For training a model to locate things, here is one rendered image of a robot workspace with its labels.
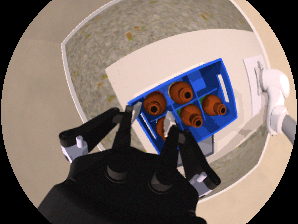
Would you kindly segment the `blue plastic crate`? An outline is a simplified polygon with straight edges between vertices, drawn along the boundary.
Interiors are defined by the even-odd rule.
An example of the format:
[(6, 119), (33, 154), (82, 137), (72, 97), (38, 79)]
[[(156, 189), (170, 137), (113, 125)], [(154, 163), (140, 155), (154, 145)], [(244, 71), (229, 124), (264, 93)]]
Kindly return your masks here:
[[(226, 102), (226, 100), (225, 100), (225, 96), (224, 96), (223, 89), (222, 89), (220, 80), (218, 78), (218, 75), (222, 76), (229, 102)], [(187, 82), (192, 87), (193, 97), (189, 103), (180, 105), (180, 104), (175, 103), (169, 97), (169, 95), (167, 93), (168, 87), (171, 83), (176, 82), (176, 81)], [(167, 100), (166, 110), (162, 114), (157, 115), (157, 116), (148, 114), (145, 111), (144, 106), (143, 106), (145, 97), (149, 93), (151, 93), (155, 90), (162, 92), (165, 95), (166, 100)], [(222, 104), (224, 104), (227, 109), (226, 113), (224, 115), (217, 114), (216, 116), (210, 116), (210, 115), (207, 115), (205, 112), (203, 112), (199, 98), (201, 98), (207, 94), (213, 94), (220, 98)], [(223, 129), (224, 127), (226, 127), (227, 125), (229, 125), (231, 122), (233, 122), (234, 120), (236, 120), (238, 118), (236, 102), (235, 102), (232, 85), (231, 85), (227, 70), (225, 68), (225, 65), (222, 61), (222, 58), (216, 59), (214, 61), (210, 61), (209, 63), (206, 63), (206, 64), (196, 67), (194, 69), (191, 69), (190, 71), (187, 71), (177, 77), (174, 77), (174, 78), (154, 87), (153, 89), (150, 89), (149, 91), (141, 94), (140, 96), (132, 99), (131, 101), (127, 102), (127, 104), (134, 106), (138, 102), (142, 102), (142, 106), (140, 109), (140, 113), (136, 119), (158, 154), (161, 153), (161, 150), (163, 148), (165, 141), (162, 139), (161, 136), (158, 135), (158, 133), (156, 131), (156, 120), (165, 116), (167, 114), (167, 111), (171, 111), (171, 113), (174, 115), (174, 118), (175, 118), (178, 126), (180, 127), (179, 129), (182, 131), (184, 129), (188, 129), (192, 133), (194, 138), (196, 139), (197, 143), (210, 137), (211, 135), (215, 134), (216, 132), (220, 131), (221, 129)], [(181, 121), (179, 115), (177, 114), (178, 109), (180, 109), (190, 103), (195, 104), (201, 110), (203, 124), (199, 128), (186, 126)], [(152, 133), (154, 134), (155, 138), (152, 135), (151, 131), (149, 130), (149, 128), (148, 128), (147, 124), (145, 123), (144, 119), (142, 118), (141, 114), (143, 115), (145, 121), (147, 122), (147, 124), (148, 124), (149, 128), (151, 129)]]

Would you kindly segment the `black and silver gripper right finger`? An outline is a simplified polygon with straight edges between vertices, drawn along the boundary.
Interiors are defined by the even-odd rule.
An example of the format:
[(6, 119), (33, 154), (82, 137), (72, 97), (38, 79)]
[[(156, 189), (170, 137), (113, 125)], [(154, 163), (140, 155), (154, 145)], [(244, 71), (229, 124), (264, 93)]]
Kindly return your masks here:
[(179, 128), (172, 113), (167, 111), (164, 119), (164, 131), (167, 138), (151, 184), (158, 191), (166, 191), (176, 182), (180, 151), (185, 177), (197, 190), (199, 199), (201, 199), (214, 190), (221, 180), (209, 166), (192, 133), (188, 129), (182, 131)]

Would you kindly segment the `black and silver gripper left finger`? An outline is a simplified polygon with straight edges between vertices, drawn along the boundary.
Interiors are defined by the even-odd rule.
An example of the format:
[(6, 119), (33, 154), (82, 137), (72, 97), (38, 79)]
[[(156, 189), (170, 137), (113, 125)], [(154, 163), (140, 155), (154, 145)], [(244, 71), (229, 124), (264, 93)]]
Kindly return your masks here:
[(79, 156), (87, 155), (119, 123), (107, 160), (107, 172), (113, 179), (125, 179), (130, 168), (131, 125), (141, 106), (142, 102), (126, 105), (124, 112), (113, 107), (79, 127), (61, 132), (59, 140), (66, 160), (72, 162)]

